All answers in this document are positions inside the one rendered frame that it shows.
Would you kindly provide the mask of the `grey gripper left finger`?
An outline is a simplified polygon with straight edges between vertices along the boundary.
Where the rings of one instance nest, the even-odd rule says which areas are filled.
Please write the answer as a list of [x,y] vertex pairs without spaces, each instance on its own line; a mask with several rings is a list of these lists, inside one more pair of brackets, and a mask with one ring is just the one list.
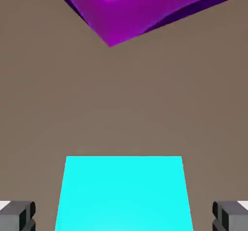
[[36,231],[34,201],[0,201],[0,231]]

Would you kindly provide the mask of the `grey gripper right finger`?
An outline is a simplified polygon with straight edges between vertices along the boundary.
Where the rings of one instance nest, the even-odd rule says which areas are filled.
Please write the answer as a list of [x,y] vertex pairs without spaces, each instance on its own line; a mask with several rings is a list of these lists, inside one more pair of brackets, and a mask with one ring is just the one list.
[[214,201],[212,231],[248,231],[248,200]]

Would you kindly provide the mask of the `small cyan cube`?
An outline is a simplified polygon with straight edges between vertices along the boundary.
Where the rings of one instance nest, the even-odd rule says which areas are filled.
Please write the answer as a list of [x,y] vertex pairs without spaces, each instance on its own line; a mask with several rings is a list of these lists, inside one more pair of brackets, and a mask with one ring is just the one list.
[[193,231],[180,156],[68,156],[55,231]]

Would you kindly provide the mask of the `large purple box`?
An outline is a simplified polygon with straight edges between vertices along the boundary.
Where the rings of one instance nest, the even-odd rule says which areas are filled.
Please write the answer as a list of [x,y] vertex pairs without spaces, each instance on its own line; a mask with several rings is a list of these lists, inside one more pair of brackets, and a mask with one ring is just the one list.
[[110,47],[227,0],[64,0]]

